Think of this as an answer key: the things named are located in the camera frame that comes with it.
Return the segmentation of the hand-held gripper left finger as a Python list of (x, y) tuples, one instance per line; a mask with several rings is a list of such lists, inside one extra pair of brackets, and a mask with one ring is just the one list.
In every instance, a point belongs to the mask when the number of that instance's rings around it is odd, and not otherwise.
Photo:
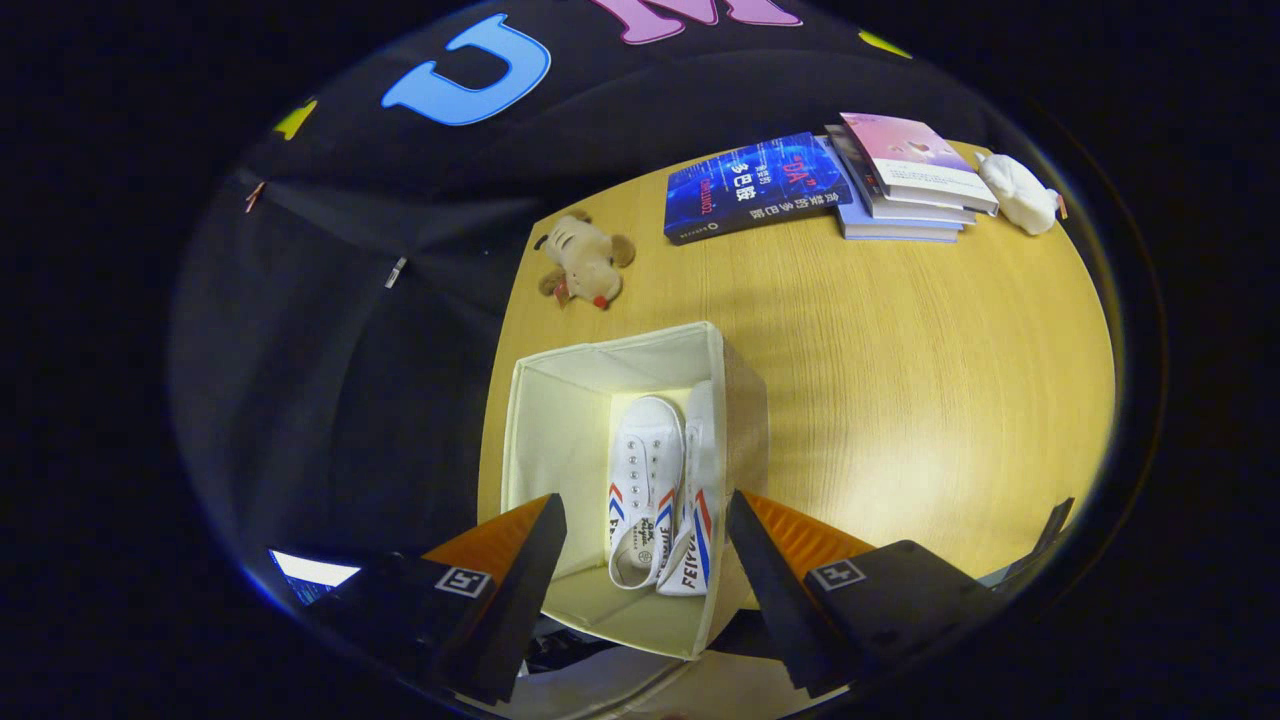
[(413, 688), (506, 702), (566, 536), (562, 497), (544, 495), (426, 553), (385, 553), (302, 614)]

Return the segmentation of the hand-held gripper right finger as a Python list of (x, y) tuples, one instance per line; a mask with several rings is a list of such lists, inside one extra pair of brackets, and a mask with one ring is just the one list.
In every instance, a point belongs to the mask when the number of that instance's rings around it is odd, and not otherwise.
[(727, 529), (792, 684), (814, 697), (897, 676), (1001, 606), (923, 544), (874, 547), (760, 495), (733, 493)]

